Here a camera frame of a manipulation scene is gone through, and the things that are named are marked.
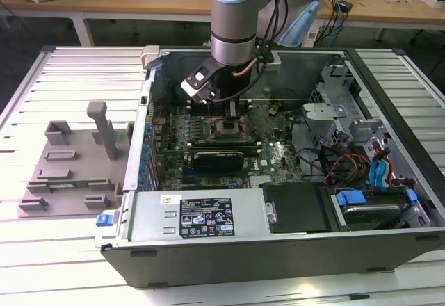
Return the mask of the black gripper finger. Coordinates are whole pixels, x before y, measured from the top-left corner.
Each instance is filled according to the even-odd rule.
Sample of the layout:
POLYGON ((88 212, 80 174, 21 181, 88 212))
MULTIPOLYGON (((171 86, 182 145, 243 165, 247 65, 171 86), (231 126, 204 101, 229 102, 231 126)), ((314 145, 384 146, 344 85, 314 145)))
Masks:
POLYGON ((231 100, 224 103, 225 116, 224 116, 224 128, 233 129, 235 122, 238 120, 238 113, 236 111, 236 101, 231 100))

